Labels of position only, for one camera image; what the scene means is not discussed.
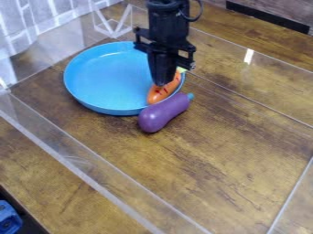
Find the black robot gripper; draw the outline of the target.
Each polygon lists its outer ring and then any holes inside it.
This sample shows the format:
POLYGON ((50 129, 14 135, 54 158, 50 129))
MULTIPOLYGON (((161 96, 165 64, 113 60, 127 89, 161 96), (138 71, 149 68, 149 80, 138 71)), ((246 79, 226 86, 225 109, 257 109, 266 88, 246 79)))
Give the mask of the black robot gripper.
POLYGON ((163 86, 173 81, 177 67, 194 68, 196 46, 188 36, 197 17, 190 16, 190 0, 147 0, 146 6, 149 28, 134 29, 135 49, 149 54, 153 82, 163 86))

